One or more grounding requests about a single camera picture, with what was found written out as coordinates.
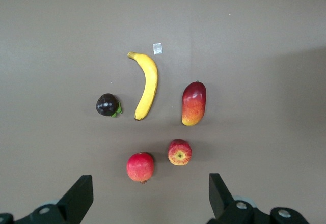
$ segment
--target mangosteen green calyx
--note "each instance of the mangosteen green calyx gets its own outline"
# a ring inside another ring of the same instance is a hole
[[[105,93],[97,100],[96,110],[100,115],[111,117],[122,113],[120,102],[111,93]]]

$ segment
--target small white label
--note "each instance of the small white label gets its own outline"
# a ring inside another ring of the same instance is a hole
[[[162,54],[163,53],[162,43],[154,43],[153,44],[153,51],[154,51],[154,55]]]

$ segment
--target red mango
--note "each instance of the red mango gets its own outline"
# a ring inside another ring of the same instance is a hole
[[[204,117],[206,107],[206,87],[199,81],[185,88],[182,95],[182,123],[194,126]]]

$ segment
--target pomegranate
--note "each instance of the pomegranate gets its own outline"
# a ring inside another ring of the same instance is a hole
[[[153,172],[154,160],[148,153],[137,153],[128,159],[127,173],[133,181],[145,184]]]

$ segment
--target gray surface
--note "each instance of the gray surface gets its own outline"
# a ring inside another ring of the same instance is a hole
[[[83,223],[206,223],[208,174],[262,211],[325,223],[326,0],[0,0],[0,212],[17,218],[92,174]],[[163,54],[153,55],[161,42]],[[134,109],[159,70],[152,110]],[[200,124],[181,124],[181,94],[207,87]],[[100,116],[116,94],[124,113]],[[185,167],[166,157],[186,139]],[[153,178],[129,180],[129,156],[151,152]]]

